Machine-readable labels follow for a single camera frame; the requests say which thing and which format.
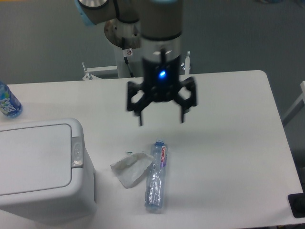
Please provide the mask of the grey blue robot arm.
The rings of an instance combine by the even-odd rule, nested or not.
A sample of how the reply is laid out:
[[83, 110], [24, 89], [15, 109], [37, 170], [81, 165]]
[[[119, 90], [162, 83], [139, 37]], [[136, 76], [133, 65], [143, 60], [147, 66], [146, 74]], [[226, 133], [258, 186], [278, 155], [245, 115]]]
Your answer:
[[127, 83], [129, 112], [137, 117], [150, 103], [175, 101], [181, 122], [197, 106], [193, 77], [179, 79], [183, 1], [181, 0], [77, 0], [85, 24], [97, 25], [117, 19], [123, 24], [140, 23], [143, 82]]

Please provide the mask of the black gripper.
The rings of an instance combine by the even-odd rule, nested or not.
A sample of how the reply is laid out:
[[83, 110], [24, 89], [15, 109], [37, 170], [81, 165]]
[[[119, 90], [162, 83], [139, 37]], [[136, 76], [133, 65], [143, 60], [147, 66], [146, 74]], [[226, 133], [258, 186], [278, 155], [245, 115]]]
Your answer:
[[[143, 58], [142, 66], [143, 83], [137, 84], [133, 81], [127, 83], [126, 110], [134, 112], [134, 115], [139, 117], [139, 126], [143, 126], [142, 111], [151, 102], [159, 103], [174, 100], [181, 106], [181, 123], [184, 123], [184, 115], [190, 111], [191, 107], [197, 106], [197, 88], [193, 76], [179, 81], [180, 57], [165, 63], [151, 62]], [[183, 99], [179, 94], [179, 91], [184, 87], [191, 93], [187, 99]], [[134, 103], [132, 98], [139, 91], [143, 91], [143, 95]]]

